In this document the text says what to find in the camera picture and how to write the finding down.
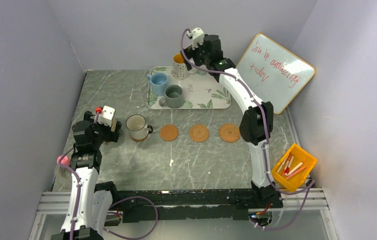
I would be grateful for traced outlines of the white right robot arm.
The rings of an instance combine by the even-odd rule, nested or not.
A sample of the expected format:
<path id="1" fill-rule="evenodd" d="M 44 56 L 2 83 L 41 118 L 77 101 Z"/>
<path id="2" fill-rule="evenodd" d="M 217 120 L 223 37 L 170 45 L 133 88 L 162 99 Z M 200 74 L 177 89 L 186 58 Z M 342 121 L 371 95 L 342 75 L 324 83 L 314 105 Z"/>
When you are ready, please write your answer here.
<path id="1" fill-rule="evenodd" d="M 247 143 L 252 164 L 252 203 L 259 208 L 266 206 L 271 196 L 278 192 L 270 172 L 269 144 L 273 130 L 274 107 L 264 102 L 240 76 L 236 65 L 224 57 L 218 35 L 205 34 L 200 28 L 185 29 L 183 37 L 191 45 L 181 48 L 188 70 L 196 68 L 209 73 L 224 86 L 242 111 L 239 132 Z"/>

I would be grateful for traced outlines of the light blue mug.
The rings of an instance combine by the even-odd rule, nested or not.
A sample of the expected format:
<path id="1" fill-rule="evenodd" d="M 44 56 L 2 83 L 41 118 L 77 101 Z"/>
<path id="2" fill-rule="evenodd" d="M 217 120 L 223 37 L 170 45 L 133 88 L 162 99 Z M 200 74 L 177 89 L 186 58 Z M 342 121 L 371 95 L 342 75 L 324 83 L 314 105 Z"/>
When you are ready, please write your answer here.
<path id="1" fill-rule="evenodd" d="M 150 84 L 151 91 L 157 96 L 164 96 L 165 90 L 169 85 L 168 76 L 163 72 L 147 74 L 147 80 Z"/>

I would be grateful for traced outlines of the grey-green mug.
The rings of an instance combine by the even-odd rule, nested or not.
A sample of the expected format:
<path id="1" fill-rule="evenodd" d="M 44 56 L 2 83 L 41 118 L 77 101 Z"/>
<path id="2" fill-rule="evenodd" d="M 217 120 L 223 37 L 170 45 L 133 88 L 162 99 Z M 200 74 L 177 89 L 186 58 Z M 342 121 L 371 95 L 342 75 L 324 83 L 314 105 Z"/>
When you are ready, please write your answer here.
<path id="1" fill-rule="evenodd" d="M 184 102 L 183 89 L 179 85 L 172 84 L 166 87 L 164 96 L 159 100 L 159 106 L 178 109 L 184 105 Z"/>

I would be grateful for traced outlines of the beige ceramic mug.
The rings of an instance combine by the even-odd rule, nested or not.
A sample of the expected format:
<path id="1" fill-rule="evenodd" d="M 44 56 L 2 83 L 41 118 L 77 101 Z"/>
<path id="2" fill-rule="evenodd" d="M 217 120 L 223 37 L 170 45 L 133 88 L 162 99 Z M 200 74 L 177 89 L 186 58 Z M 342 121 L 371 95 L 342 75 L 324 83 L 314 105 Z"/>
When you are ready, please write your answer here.
<path id="1" fill-rule="evenodd" d="M 116 120 L 115 118 L 113 118 L 113 119 L 112 119 L 112 124 L 111 124 L 111 129 L 110 129 L 110 131 L 111 131 L 111 132 L 115 132 L 116 127 L 117 127 L 117 120 Z"/>

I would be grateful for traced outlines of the yellow-inside patterned mug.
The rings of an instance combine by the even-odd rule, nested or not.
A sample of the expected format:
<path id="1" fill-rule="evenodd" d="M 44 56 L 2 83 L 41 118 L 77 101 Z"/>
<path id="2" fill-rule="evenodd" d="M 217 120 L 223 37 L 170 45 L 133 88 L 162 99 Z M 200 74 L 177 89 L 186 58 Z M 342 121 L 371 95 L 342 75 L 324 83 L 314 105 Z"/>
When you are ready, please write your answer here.
<path id="1" fill-rule="evenodd" d="M 188 78 L 190 76 L 190 72 L 187 69 L 183 55 L 181 53 L 177 53 L 173 56 L 172 60 L 172 76 L 179 80 Z"/>

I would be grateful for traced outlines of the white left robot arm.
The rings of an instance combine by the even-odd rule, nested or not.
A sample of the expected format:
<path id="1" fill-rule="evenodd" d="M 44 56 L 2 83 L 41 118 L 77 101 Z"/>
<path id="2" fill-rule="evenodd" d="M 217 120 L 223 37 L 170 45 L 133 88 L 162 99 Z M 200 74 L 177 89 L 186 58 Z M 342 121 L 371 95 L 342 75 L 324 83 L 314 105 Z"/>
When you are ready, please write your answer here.
<path id="1" fill-rule="evenodd" d="M 97 107 L 86 111 L 83 120 L 72 126 L 74 143 L 71 157 L 59 157 L 57 164 L 71 174 L 71 194 L 65 220 L 52 240 L 101 240 L 108 210 L 114 210 L 120 197 L 113 182 L 98 183 L 103 142 L 117 142 L 122 127 L 115 109 Z"/>

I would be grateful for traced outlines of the white mug black rim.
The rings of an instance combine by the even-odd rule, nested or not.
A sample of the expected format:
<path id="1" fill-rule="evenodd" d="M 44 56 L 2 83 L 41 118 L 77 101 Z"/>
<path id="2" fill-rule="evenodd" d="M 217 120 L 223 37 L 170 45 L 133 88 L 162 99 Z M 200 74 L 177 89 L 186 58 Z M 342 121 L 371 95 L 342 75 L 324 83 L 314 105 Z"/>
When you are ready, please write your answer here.
<path id="1" fill-rule="evenodd" d="M 133 114 L 129 116 L 125 122 L 126 128 L 130 132 L 130 136 L 136 139 L 142 139 L 147 134 L 152 134 L 154 129 L 147 124 L 147 120 L 140 114 Z"/>

